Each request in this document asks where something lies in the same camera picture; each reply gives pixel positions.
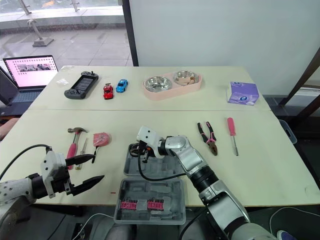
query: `glass railing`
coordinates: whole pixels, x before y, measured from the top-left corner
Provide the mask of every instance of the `glass railing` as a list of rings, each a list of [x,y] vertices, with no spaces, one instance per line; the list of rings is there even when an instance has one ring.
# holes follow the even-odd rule
[[[44,10],[44,9],[66,9],[74,8],[71,0],[23,0],[27,9]],[[77,7],[107,7],[118,6],[118,0],[77,0]],[[0,14],[23,12],[18,0],[0,0]]]

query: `pliers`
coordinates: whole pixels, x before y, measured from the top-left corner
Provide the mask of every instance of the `pliers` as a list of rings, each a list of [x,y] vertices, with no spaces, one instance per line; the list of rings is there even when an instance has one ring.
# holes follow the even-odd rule
[[[208,144],[209,146],[209,149],[210,151],[213,153],[213,155],[217,156],[218,155],[218,149],[217,149],[217,146],[216,146],[216,137],[215,137],[215,134],[214,134],[214,131],[210,125],[210,123],[208,121],[205,122],[205,124],[207,125],[207,127],[209,128],[210,130],[210,138],[208,138],[204,131],[202,130],[202,126],[200,124],[200,122],[198,122],[198,129],[199,129],[199,132],[203,138],[203,141]]]

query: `blue toy car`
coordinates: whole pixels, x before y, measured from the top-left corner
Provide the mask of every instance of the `blue toy car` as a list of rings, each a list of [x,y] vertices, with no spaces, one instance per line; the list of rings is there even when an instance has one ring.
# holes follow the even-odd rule
[[[128,86],[128,81],[126,79],[121,79],[116,86],[115,90],[117,93],[123,93],[126,90],[126,87]]]

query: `robotic arm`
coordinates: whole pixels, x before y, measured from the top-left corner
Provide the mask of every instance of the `robotic arm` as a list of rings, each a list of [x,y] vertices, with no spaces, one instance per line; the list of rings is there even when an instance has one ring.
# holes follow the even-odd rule
[[[207,162],[195,150],[184,135],[160,137],[152,129],[142,126],[137,135],[139,148],[148,145],[157,158],[177,156],[187,177],[199,192],[206,205],[207,217],[213,226],[218,226],[225,238],[230,240],[276,240],[263,227],[250,223],[246,209],[217,178]]]
[[[61,192],[75,196],[99,183],[104,175],[87,179],[78,186],[71,184],[70,180],[68,166],[85,163],[93,157],[92,154],[84,154],[65,159],[62,153],[46,148],[41,162],[42,176],[34,173],[20,180],[0,183],[0,240],[6,239],[12,231],[20,212],[37,199],[54,198],[55,193]]]

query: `tissue box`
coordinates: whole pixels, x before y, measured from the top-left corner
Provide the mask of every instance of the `tissue box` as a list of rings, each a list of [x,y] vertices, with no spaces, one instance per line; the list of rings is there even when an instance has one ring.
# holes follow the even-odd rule
[[[228,103],[255,105],[259,93],[254,83],[231,81],[226,91],[226,97]]]

